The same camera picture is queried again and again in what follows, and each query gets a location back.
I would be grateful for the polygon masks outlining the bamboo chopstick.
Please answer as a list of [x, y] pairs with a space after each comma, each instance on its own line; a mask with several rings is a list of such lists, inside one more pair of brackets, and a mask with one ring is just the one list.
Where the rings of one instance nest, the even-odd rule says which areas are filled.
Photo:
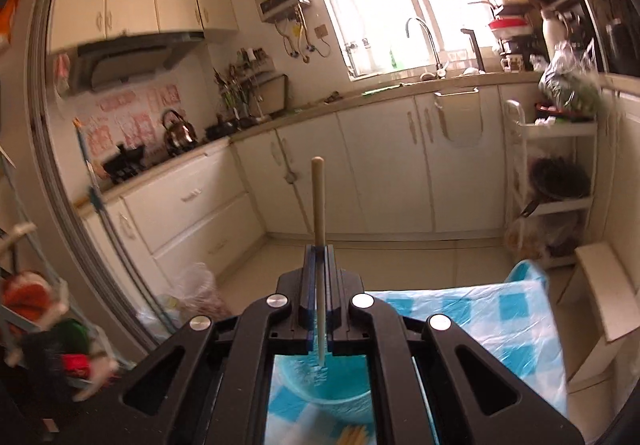
[[349, 434], [348, 445], [366, 445], [368, 443], [368, 433], [365, 427], [353, 427]]
[[316, 314], [318, 362], [324, 366], [326, 357], [326, 285], [324, 284], [324, 247], [326, 246], [326, 183], [324, 159], [311, 159], [312, 206], [314, 207], [314, 249], [316, 249]]
[[356, 429], [354, 427], [344, 428], [343, 432], [340, 435], [340, 438], [337, 441], [338, 445], [348, 445], [352, 443], [352, 436]]

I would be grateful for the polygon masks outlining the kitchen faucet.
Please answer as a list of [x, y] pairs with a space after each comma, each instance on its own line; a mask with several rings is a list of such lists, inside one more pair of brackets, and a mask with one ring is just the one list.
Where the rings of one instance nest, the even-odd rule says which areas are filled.
[[420, 28], [425, 49], [427, 49], [427, 53], [429, 56], [431, 56], [431, 59], [435, 66], [435, 78], [438, 80], [445, 79], [447, 75], [446, 65], [440, 58], [439, 48], [436, 46], [435, 36], [432, 33], [430, 26], [428, 26], [426, 21], [421, 17], [409, 17], [408, 20], [406, 20], [405, 24], [405, 32], [407, 38], [411, 37], [411, 25], [413, 23], [416, 23]]

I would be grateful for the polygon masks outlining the teal perforated plastic basket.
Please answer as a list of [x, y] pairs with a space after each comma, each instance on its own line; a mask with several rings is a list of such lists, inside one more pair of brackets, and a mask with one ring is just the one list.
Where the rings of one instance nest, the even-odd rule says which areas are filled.
[[288, 391], [335, 419], [356, 425], [370, 425], [374, 421], [364, 355], [328, 353], [323, 365], [314, 353], [277, 355], [274, 368]]

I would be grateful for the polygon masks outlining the clear floral plastic bag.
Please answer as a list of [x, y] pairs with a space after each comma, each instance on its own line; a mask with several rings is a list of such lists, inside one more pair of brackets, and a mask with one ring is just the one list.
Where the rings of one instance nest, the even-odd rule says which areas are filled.
[[160, 295], [160, 305], [177, 326], [198, 315], [212, 321], [223, 321], [232, 316], [218, 291], [215, 275], [202, 262], [193, 263], [177, 274]]

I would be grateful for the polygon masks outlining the blue white checkered tablecloth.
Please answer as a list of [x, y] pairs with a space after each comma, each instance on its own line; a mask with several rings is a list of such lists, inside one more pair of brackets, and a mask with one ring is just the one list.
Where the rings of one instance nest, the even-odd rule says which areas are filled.
[[[448, 316], [559, 413], [567, 412], [563, 352], [548, 299], [548, 279], [538, 266], [522, 262], [501, 283], [381, 290], [376, 298], [417, 321], [434, 314]], [[351, 425], [358, 427], [288, 391], [273, 366], [266, 443], [335, 444]], [[374, 443], [374, 421], [362, 426], [368, 442]]]

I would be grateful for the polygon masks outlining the copper kettle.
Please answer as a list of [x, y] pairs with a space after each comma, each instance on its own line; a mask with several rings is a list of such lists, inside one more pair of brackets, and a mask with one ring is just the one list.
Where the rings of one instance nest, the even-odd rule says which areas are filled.
[[198, 137], [192, 124], [175, 109], [163, 112], [164, 143], [170, 157], [190, 152], [198, 146]]

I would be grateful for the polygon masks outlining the black wok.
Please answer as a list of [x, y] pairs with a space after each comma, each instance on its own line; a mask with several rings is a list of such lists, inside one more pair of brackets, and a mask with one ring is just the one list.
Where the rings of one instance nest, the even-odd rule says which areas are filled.
[[118, 144], [118, 153], [105, 160], [102, 164], [104, 172], [114, 185], [124, 183], [142, 173], [144, 168], [145, 145], [127, 148], [124, 144]]

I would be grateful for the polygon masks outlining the black pan on rack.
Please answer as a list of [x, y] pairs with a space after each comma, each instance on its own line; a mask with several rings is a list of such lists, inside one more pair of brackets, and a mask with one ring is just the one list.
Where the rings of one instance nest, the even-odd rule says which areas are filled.
[[530, 217], [544, 202], [565, 202], [589, 196], [591, 180], [586, 171], [562, 157], [539, 158], [530, 166], [529, 183], [534, 196], [521, 211], [521, 218]]

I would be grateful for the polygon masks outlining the white storage rack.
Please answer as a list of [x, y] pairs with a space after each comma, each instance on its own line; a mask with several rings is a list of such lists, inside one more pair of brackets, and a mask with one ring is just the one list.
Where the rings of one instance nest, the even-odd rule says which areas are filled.
[[544, 104], [503, 105], [506, 234], [514, 260], [546, 269], [576, 262], [596, 184], [596, 120], [572, 118]]

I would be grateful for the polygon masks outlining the white wooden stool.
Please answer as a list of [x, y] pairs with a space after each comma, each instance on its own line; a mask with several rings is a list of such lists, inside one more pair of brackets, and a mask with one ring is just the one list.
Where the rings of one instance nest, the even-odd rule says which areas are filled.
[[575, 250], [576, 266], [558, 301], [565, 329], [565, 373], [571, 387], [605, 373], [639, 329], [639, 304], [626, 271], [608, 243]]

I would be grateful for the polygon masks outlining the bag of green vegetables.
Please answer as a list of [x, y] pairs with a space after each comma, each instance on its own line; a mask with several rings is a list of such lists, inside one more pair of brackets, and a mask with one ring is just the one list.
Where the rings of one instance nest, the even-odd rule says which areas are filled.
[[558, 43], [550, 63], [542, 72], [538, 89], [563, 113], [589, 118], [596, 116], [602, 105], [602, 96], [591, 46], [585, 51], [578, 51], [568, 41]]

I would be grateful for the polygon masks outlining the range hood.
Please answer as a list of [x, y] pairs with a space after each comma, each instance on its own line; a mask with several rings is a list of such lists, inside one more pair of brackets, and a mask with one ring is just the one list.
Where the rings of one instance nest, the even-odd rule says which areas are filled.
[[120, 36], [70, 51], [70, 94], [98, 93], [169, 72], [205, 41], [201, 31]]

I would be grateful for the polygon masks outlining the white plastic jug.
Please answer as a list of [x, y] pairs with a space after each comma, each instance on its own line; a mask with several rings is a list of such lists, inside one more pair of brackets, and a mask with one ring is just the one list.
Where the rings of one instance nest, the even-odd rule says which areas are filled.
[[552, 60], [556, 48], [567, 40], [568, 30], [565, 23], [560, 19], [557, 12], [552, 10], [542, 10], [542, 34], [546, 44], [549, 60]]

